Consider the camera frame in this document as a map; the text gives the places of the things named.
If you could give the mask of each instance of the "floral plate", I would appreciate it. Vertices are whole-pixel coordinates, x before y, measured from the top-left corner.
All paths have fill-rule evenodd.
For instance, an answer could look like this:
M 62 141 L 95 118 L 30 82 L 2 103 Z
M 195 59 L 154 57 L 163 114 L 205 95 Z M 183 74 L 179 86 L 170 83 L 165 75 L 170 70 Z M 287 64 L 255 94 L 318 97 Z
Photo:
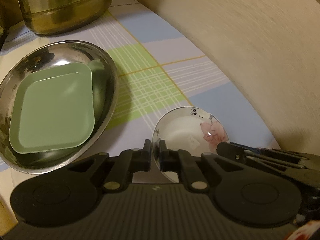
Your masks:
M 187 150 L 192 156 L 200 156 L 204 152 L 216 153 L 220 142 L 229 142 L 222 124 L 212 114 L 192 106 L 166 113 L 154 130 L 153 148 L 159 139 L 165 140 L 168 149 Z M 175 172 L 164 174 L 172 182 L 179 182 Z

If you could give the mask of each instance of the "wall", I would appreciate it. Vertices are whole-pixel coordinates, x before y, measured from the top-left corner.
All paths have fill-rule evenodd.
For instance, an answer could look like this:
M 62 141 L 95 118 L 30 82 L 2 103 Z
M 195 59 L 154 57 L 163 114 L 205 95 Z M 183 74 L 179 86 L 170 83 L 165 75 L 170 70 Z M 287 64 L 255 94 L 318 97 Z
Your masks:
M 1 18 L 4 18 L 6 27 L 15 25 L 23 20 L 18 0 L 0 0 L 0 20 Z
M 138 0 L 234 82 L 284 149 L 320 154 L 319 0 Z

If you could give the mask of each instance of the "table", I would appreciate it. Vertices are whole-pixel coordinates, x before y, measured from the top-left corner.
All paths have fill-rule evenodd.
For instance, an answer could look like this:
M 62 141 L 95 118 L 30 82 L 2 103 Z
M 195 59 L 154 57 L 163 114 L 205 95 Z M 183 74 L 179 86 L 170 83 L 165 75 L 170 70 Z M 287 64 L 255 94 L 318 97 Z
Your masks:
M 83 157 L 98 152 L 116 156 L 128 148 L 141 148 L 145 139 L 151 139 L 162 115 L 181 106 L 197 106 L 213 114 L 232 142 L 279 147 L 251 104 L 217 65 L 136 0 L 113 0 L 96 21 L 49 38 L 39 37 L 23 22 L 18 23 L 9 30 L 0 52 L 0 81 L 26 54 L 62 40 L 98 45 L 111 55 L 118 69 L 116 110 L 106 130 Z M 135 181 L 143 181 L 143 175 L 135 174 Z M 14 186 L 27 178 L 30 175 L 9 168 L 0 159 L 0 196 L 8 206 Z

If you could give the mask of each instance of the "tablecloth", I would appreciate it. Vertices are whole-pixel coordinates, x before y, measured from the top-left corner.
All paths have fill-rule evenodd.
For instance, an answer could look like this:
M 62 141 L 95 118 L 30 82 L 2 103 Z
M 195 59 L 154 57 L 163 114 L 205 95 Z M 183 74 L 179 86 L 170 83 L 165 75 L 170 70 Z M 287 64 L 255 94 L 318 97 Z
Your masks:
M 0 81 L 26 54 L 62 40 L 98 45 L 111 55 L 118 69 L 116 110 L 85 156 L 98 152 L 115 156 L 142 147 L 161 116 L 180 106 L 197 106 L 213 114 L 230 141 L 278 147 L 263 120 L 217 65 L 136 0 L 113 0 L 99 19 L 62 35 L 39 37 L 23 22 L 15 25 L 0 52 Z M 0 159 L 0 196 L 7 205 L 14 186 L 29 177 Z

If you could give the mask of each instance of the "green tray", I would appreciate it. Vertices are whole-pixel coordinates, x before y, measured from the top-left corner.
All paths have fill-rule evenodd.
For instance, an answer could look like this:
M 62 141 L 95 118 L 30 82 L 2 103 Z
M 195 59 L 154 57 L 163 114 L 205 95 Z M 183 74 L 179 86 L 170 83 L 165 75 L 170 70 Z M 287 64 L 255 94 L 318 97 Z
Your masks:
M 21 154 L 73 148 L 94 127 L 92 74 L 71 63 L 28 75 L 18 87 L 9 129 L 12 148 Z

